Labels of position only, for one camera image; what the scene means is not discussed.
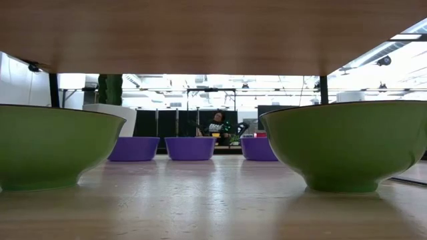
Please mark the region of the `purple plastic mini bowl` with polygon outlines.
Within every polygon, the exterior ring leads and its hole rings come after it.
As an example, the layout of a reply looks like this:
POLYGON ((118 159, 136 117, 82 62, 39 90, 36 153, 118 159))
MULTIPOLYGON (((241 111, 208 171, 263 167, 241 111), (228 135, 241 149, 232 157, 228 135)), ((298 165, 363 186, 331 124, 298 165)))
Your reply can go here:
POLYGON ((248 161, 278 161, 267 137, 242 137, 242 154, 248 161))
POLYGON ((167 154, 173 161, 209 160, 216 146, 215 137, 166 137, 167 154))
POLYGON ((151 161, 159 144, 159 137, 120 137, 107 158, 114 162, 151 161))

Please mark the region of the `green bowl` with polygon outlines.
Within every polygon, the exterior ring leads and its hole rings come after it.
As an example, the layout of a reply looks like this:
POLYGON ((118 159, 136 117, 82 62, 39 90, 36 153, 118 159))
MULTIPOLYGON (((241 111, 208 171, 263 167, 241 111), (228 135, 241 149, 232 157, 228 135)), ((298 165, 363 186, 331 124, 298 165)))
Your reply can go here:
POLYGON ((107 159, 125 122, 107 113, 0 104, 0 189, 76 185, 107 159))
POLYGON ((260 115, 279 161, 313 190, 370 193, 427 151, 427 101, 358 101, 260 115))

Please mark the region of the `person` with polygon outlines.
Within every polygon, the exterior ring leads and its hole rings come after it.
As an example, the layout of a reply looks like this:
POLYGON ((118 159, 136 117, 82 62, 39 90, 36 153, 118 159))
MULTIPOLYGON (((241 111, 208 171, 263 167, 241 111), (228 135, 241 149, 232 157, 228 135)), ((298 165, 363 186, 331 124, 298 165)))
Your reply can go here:
POLYGON ((231 138, 231 125, 226 121, 226 114, 223 111, 216 111, 213 119, 209 120, 203 131, 206 135, 212 137, 218 134, 217 143, 219 146, 228 146, 231 138))

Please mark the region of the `white angular planter pot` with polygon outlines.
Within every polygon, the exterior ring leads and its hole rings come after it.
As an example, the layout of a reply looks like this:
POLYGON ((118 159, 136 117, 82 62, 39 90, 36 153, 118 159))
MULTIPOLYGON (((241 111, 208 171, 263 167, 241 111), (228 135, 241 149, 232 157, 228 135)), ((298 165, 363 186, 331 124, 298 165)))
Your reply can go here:
POLYGON ((86 104, 83 105, 83 110, 85 111, 94 111, 100 113, 107 113, 111 115, 116 115, 122 117, 126 120, 123 125, 120 137, 132 137, 135 129, 135 122, 137 117, 137 111, 129 107, 122 107, 117 105, 107 105, 107 104, 86 104))

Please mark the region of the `small wooden shelf rack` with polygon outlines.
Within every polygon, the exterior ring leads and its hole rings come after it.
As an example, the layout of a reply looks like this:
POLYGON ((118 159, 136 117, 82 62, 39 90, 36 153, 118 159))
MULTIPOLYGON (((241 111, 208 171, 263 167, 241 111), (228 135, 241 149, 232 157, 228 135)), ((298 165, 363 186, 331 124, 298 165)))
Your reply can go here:
POLYGON ((0 0, 0 51, 49 73, 327 76, 427 0, 0 0))

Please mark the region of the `green cactus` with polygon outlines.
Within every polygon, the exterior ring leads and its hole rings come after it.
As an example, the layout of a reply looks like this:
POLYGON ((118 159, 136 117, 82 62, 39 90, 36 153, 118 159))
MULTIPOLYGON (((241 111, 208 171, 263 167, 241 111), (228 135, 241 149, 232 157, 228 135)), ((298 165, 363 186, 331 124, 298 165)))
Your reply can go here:
POLYGON ((98 103, 122 105, 122 74, 100 74, 98 77, 98 103))

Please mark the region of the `white cylindrical column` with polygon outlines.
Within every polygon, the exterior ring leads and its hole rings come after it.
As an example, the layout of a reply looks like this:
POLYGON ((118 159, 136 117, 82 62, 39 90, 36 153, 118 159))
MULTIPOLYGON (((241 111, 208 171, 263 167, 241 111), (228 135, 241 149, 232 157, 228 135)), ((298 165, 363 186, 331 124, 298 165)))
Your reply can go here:
POLYGON ((344 103, 344 102, 357 102, 364 101, 365 93, 362 91, 345 91, 336 94, 336 102, 344 103))

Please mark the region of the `black partition wall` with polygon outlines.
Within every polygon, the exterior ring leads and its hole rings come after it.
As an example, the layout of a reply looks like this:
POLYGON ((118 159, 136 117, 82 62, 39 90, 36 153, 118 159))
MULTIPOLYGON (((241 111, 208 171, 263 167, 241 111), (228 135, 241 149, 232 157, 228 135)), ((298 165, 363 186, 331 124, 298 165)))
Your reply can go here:
POLYGON ((206 126, 216 110, 137 110, 134 137, 159 137, 159 153, 166 153, 165 137, 195 137, 197 121, 206 126))

